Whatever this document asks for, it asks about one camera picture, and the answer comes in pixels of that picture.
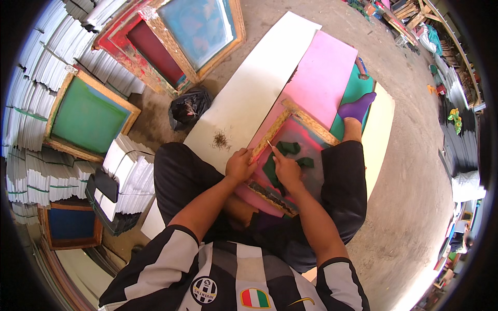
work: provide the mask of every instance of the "purple sock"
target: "purple sock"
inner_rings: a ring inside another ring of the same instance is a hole
[[[376,95],[377,93],[375,92],[366,93],[355,102],[339,106],[337,113],[342,119],[351,117],[362,123],[365,113],[370,104],[374,101]]]

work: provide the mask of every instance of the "man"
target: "man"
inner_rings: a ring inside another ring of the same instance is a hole
[[[183,144],[161,146],[154,182],[167,227],[118,273],[101,310],[369,310],[345,243],[366,216],[361,122],[374,98],[340,107],[344,139],[322,151],[321,204],[298,164],[273,147],[276,175],[299,208],[292,219],[233,193],[257,167],[251,150],[235,152],[223,176]],[[314,266],[316,286],[300,275]]]

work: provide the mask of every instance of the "black shorts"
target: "black shorts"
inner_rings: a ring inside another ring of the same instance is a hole
[[[363,147],[356,141],[340,143],[322,151],[322,162],[324,184],[320,204],[346,244],[363,225],[367,215]],[[182,208],[223,177],[186,145],[162,145],[154,160],[154,185],[164,223],[168,224]],[[203,239],[205,243],[215,240],[264,248],[299,273],[316,266],[315,254],[304,236],[299,216],[286,219],[260,211],[253,214],[246,230],[237,231],[222,211]]]

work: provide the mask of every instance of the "pink board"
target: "pink board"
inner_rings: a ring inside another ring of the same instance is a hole
[[[357,53],[355,48],[323,31],[318,31],[299,62],[296,73],[285,85],[252,138],[249,148],[254,148],[259,143],[282,113],[284,107],[280,103],[284,99],[298,104],[301,109],[329,130],[344,95]],[[247,203],[262,211],[283,215],[245,185],[240,186],[236,193]]]

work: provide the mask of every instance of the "striped jersey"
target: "striped jersey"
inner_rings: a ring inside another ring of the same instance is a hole
[[[259,247],[229,241],[199,246],[171,225],[124,267],[100,297],[102,311],[370,310],[347,258],[318,268],[316,286]]]

